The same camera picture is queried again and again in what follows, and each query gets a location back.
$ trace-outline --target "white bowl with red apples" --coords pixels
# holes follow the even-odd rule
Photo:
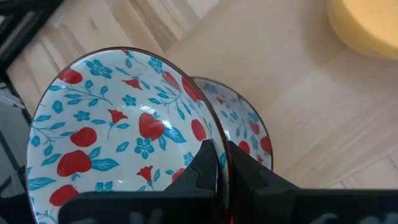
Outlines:
[[[220,82],[202,77],[192,80],[216,111],[227,139],[272,170],[272,146],[267,129],[248,100]]]
[[[26,174],[36,220],[56,223],[80,192],[164,190],[205,139],[215,144],[228,208],[226,136],[188,76],[145,50],[85,55],[50,84],[34,115]]]

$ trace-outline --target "yellow object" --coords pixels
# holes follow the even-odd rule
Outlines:
[[[330,0],[327,12],[348,47],[372,57],[398,59],[398,0]]]

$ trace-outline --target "light wood surface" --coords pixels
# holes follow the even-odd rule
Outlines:
[[[200,2],[67,0],[10,68],[11,80],[33,112],[73,59],[141,47],[245,96],[269,131],[274,170],[294,184],[398,188],[397,62],[347,49],[325,1]]]

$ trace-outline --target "black holder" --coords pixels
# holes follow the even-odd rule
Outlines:
[[[216,223],[217,156],[211,140],[181,176],[161,192],[86,192],[68,201],[59,224]]]
[[[300,189],[233,142],[228,146],[235,224],[398,222],[398,190]],[[216,165],[213,143],[204,141],[192,163],[163,192],[82,193],[61,208],[59,224],[229,223],[220,218],[217,206]]]

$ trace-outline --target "bowl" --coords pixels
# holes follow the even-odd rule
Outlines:
[[[337,36],[351,49],[398,59],[398,6],[390,0],[329,0],[327,13]]]
[[[164,190],[205,139],[215,144],[227,208],[226,137],[188,76],[141,49],[84,55],[50,84],[34,115],[26,174],[36,220],[56,223],[60,206],[81,192]]]
[[[220,82],[202,77],[192,80],[216,111],[227,139],[272,170],[273,153],[266,126],[248,100]]]

